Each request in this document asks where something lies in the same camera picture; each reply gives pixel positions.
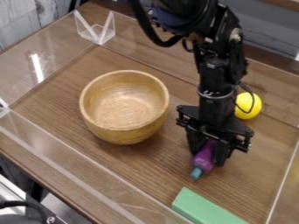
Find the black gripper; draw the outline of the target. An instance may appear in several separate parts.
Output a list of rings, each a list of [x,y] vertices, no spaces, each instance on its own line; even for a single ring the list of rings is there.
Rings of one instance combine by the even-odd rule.
[[[198,106],[176,107],[176,124],[186,130],[192,155],[210,139],[218,141],[214,163],[223,166],[234,150],[249,152],[254,130],[235,117],[237,87],[211,92],[198,86],[198,94]]]

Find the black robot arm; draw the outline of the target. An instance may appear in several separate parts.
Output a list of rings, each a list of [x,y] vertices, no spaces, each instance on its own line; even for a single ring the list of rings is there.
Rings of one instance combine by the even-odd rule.
[[[176,107],[191,154],[216,141],[211,162],[222,166],[232,151],[247,152],[254,130],[235,116],[239,90],[249,73],[239,18],[219,0],[128,0],[146,36],[160,47],[182,43],[192,53],[200,83],[196,106]]]

